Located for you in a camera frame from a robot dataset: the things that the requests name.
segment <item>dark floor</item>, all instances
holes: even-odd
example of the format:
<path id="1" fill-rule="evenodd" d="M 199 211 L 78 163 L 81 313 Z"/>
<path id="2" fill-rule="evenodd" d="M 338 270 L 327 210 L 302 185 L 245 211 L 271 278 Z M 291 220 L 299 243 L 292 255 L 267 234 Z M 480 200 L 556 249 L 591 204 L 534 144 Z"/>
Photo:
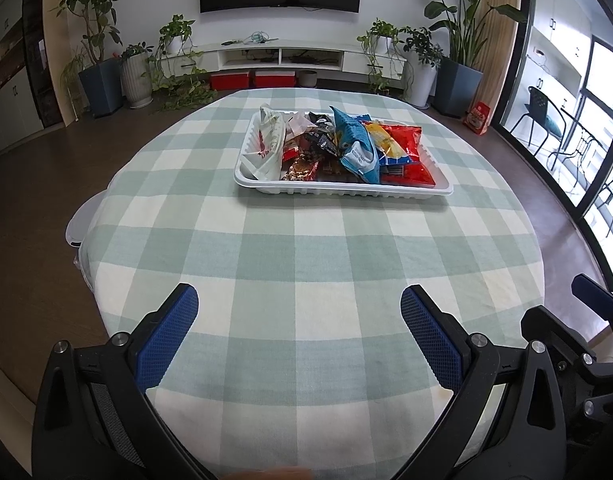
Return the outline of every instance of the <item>dark floor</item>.
<path id="1" fill-rule="evenodd" d="M 56 341 L 78 347 L 107 338 L 73 265 L 75 250 L 64 240 L 66 224 L 142 146 L 189 113 L 159 112 L 155 104 L 124 108 L 107 118 L 84 118 L 0 157 L 0 366 L 31 400 Z M 494 130 L 477 137 L 458 121 L 432 110 L 429 115 L 467 140 L 507 180 L 538 235 L 546 305 L 587 339 L 595 336 L 604 323 L 571 296 L 570 283 L 579 272 L 596 280 L 600 272 L 555 196 Z"/>

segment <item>metal screw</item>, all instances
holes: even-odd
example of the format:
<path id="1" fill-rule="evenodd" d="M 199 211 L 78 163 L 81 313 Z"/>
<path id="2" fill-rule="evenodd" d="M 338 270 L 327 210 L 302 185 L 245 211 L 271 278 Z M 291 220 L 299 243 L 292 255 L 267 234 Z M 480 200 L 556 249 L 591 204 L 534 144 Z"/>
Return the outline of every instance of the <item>metal screw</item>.
<path id="1" fill-rule="evenodd" d="M 113 346 L 125 346 L 128 342 L 128 334 L 126 332 L 118 332 L 110 339 L 110 342 Z"/>
<path id="2" fill-rule="evenodd" d="M 67 348 L 68 341 L 58 341 L 53 345 L 53 352 L 55 352 L 56 354 L 63 354 L 64 352 L 66 352 Z"/>
<path id="3" fill-rule="evenodd" d="M 482 348 L 483 346 L 487 346 L 487 343 L 489 342 L 489 340 L 487 339 L 487 336 L 483 334 L 474 334 L 471 336 L 471 342 L 475 346 Z"/>
<path id="4" fill-rule="evenodd" d="M 584 413 L 586 413 L 586 416 L 593 415 L 593 402 L 591 402 L 590 400 L 587 400 L 584 403 Z"/>
<path id="5" fill-rule="evenodd" d="M 533 348 L 534 352 L 538 354 L 542 354 L 542 352 L 547 349 L 542 341 L 533 341 L 531 343 L 531 348 Z"/>

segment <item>round table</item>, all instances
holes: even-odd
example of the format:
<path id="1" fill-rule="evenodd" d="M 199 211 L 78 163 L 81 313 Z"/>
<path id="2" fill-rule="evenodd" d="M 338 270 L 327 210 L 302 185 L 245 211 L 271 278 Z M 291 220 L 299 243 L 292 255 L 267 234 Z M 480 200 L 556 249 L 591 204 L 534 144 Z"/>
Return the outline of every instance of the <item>round table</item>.
<path id="1" fill-rule="evenodd" d="M 235 161 L 262 104 L 420 125 L 455 192 L 240 188 Z M 408 104 L 317 89 L 240 91 L 155 137 L 109 184 L 80 262 L 109 334 L 133 330 L 177 283 L 198 291 L 200 313 L 148 395 L 218 476 L 301 465 L 390 478 L 451 396 L 402 320 L 403 289 L 420 283 L 468 332 L 517 346 L 544 295 L 531 223 L 482 156 Z"/>

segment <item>blue gripper pad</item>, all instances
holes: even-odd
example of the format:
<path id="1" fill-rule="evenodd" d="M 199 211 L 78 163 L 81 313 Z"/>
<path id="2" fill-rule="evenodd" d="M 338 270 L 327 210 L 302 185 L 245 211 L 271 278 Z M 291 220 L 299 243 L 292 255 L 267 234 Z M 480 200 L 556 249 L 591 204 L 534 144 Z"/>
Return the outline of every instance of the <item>blue gripper pad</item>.
<path id="1" fill-rule="evenodd" d="M 605 321 L 613 319 L 613 296 L 585 274 L 571 282 L 571 293 Z"/>
<path id="2" fill-rule="evenodd" d="M 162 319 L 136 355 L 135 379 L 144 394 L 160 384 L 182 340 L 198 315 L 198 293 L 185 283 L 178 285 L 158 312 Z"/>
<path id="3" fill-rule="evenodd" d="M 471 360 L 465 339 L 459 340 L 467 333 L 460 328 L 461 334 L 449 325 L 448 315 L 431 301 L 420 285 L 405 288 L 400 311 L 440 386 L 456 393 Z"/>

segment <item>glass sliding door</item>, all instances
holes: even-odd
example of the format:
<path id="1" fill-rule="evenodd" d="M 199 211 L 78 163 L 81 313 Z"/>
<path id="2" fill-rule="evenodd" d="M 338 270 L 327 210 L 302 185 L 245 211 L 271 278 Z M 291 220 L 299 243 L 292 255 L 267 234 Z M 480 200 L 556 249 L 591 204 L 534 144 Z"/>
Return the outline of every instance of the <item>glass sliding door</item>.
<path id="1" fill-rule="evenodd" d="M 613 26 L 597 0 L 523 1 L 518 69 L 493 125 L 562 201 L 613 288 Z"/>

